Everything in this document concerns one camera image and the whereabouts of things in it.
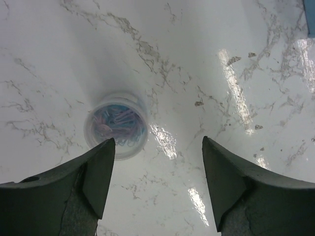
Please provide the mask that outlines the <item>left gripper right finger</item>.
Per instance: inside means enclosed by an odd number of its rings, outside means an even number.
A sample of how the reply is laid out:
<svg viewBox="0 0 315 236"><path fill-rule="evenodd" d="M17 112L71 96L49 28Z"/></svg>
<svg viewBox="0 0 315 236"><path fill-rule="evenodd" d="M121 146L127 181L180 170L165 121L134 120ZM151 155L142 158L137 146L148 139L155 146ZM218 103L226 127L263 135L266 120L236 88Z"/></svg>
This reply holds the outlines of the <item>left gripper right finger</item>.
<svg viewBox="0 0 315 236"><path fill-rule="evenodd" d="M262 168L204 137L214 221L223 236L312 236L315 185Z"/></svg>

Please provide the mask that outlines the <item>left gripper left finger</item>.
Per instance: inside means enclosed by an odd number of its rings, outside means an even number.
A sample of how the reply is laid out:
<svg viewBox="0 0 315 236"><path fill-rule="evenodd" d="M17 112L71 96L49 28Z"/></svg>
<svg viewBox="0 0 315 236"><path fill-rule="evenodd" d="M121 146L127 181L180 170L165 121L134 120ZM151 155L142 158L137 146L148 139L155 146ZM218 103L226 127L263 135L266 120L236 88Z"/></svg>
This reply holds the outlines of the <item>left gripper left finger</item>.
<svg viewBox="0 0 315 236"><path fill-rule="evenodd" d="M48 171L1 184L1 235L94 236L114 159L115 141L108 139Z"/></svg>

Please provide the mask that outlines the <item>clear jar of paperclips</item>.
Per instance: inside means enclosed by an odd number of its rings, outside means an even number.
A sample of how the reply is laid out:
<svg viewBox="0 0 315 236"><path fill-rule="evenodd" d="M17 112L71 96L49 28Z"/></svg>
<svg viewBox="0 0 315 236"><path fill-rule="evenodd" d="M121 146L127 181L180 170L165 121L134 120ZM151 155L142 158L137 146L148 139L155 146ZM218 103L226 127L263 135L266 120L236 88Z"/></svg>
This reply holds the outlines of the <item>clear jar of paperclips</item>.
<svg viewBox="0 0 315 236"><path fill-rule="evenodd" d="M148 139L147 114L138 96L127 92L113 92L89 112L84 125L89 148L113 138L116 160L136 156Z"/></svg>

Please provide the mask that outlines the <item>light blue end drawer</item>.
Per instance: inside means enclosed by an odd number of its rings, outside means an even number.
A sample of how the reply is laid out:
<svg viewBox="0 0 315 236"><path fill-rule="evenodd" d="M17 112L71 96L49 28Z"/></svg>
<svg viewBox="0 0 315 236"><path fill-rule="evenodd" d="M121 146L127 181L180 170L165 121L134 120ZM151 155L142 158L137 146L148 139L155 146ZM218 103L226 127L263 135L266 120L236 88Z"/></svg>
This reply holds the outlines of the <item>light blue end drawer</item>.
<svg viewBox="0 0 315 236"><path fill-rule="evenodd" d="M315 37L315 0L303 0L308 27L308 37Z"/></svg>

